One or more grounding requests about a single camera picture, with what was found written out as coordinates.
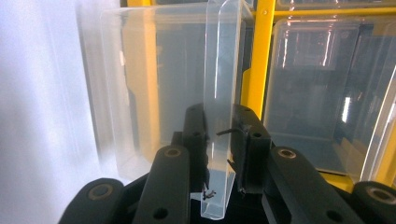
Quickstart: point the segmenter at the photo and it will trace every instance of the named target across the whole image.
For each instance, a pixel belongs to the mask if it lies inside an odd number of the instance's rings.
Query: clear plastic bin shelf
[[[224,217],[233,184],[230,137],[240,34],[252,20],[239,0],[121,8],[102,15],[108,97],[118,171],[149,171],[158,149],[183,131],[186,109],[204,104],[210,173],[202,216]]]
[[[393,127],[395,17],[283,20],[264,125],[320,170],[373,178]]]
[[[393,0],[277,0],[277,9],[331,9],[354,7],[394,7]]]

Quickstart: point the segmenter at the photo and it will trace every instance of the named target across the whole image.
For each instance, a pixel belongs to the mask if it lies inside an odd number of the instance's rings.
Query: transparent plastic container
[[[158,149],[183,131],[186,109],[204,104],[209,191],[201,215],[224,217],[234,173],[227,163],[243,19],[239,0],[120,8],[102,15],[108,108],[121,176],[149,171]],[[202,199],[202,195],[192,195]]]
[[[152,5],[188,4],[200,2],[208,2],[208,0],[155,0],[152,1]],[[245,2],[249,8],[254,8],[254,0],[245,0]]]
[[[277,0],[278,10],[394,7],[394,0]]]
[[[395,17],[276,24],[264,125],[319,170],[373,179],[393,128]]]

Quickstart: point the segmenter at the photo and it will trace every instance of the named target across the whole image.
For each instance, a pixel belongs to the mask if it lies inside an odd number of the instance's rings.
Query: clear plastic panel
[[[295,147],[320,170],[369,178],[393,113],[394,21],[276,25],[264,112],[276,145]]]
[[[188,3],[200,3],[200,2],[210,2],[210,0],[155,0],[152,1],[152,4],[171,5],[171,4],[188,4]],[[245,2],[249,8],[254,8],[254,0],[245,0]]]
[[[394,0],[277,0],[278,10],[394,7]]]
[[[224,217],[234,173],[227,163],[242,19],[238,0],[122,8],[102,16],[107,87],[119,173],[135,180],[204,103],[209,189],[202,216]],[[193,198],[203,199],[201,195]]]

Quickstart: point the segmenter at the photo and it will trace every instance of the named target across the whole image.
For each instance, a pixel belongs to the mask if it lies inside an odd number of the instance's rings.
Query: white wall
[[[95,25],[118,5],[0,1],[0,223],[56,223],[103,176],[85,73],[102,71]]]

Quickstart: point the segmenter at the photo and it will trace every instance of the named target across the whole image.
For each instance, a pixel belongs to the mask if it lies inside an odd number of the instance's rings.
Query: yellow frame bar
[[[251,108],[260,118],[268,67],[276,0],[261,0],[257,5],[251,70],[243,77],[241,105]]]
[[[347,175],[332,175],[327,173],[320,173],[321,176],[331,185],[346,192],[351,193],[353,190],[353,182]]]
[[[127,0],[128,7],[148,7],[153,5],[150,0]]]
[[[275,11],[275,21],[289,16],[386,16],[396,14],[396,7],[346,8],[322,10]]]

